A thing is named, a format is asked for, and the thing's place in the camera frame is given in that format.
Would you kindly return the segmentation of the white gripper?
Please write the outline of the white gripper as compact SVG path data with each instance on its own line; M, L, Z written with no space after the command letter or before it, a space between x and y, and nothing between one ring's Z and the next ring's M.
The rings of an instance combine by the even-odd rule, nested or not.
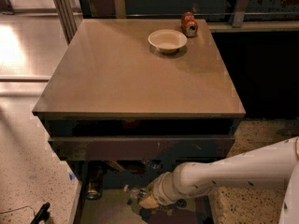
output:
M151 193L142 197L139 205L145 209L154 209L160 205L176 203L180 199L185 199L186 195L178 191L173 183L173 174L166 172L152 182Z

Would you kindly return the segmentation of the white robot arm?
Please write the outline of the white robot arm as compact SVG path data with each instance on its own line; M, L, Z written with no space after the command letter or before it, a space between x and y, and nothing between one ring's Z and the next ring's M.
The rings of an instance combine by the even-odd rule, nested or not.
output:
M299 222L299 138L211 163L184 162L148 185L147 209L207 195L215 187L280 189L286 194L278 224Z

